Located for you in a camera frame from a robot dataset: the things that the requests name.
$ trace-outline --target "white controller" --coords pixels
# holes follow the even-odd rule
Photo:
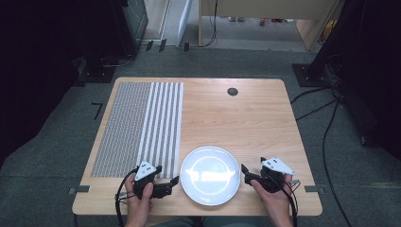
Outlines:
[[[295,175],[295,171],[292,170],[292,168],[287,166],[285,163],[283,163],[283,161],[281,161],[279,158],[270,158],[268,160],[265,160],[262,162],[262,165],[275,172]]]
[[[156,172],[156,168],[154,166],[148,162],[142,161],[138,171],[136,172],[135,180],[139,181],[154,172]]]

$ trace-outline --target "wooden table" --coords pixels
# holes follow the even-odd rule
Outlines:
[[[341,0],[200,0],[199,45],[202,45],[202,16],[295,19],[305,44],[311,50]]]
[[[294,179],[302,183],[295,192],[298,215],[318,216],[322,212],[318,193],[305,192],[305,185],[315,183],[282,80],[120,78],[113,87],[80,183],[90,185],[90,191],[77,193],[74,201],[76,215],[115,215],[114,194],[122,178],[94,178],[91,171],[122,81],[183,82],[180,167],[190,151],[203,146],[228,150],[239,165],[244,164],[253,173],[260,171],[260,157],[279,157],[296,171]],[[228,95],[231,87],[238,90],[237,96]],[[195,203],[177,184],[171,196],[153,200],[150,221],[182,216],[265,216],[266,210],[258,196],[243,181],[241,174],[241,184],[234,197],[219,206]],[[125,205],[121,209],[123,214],[127,213]]]

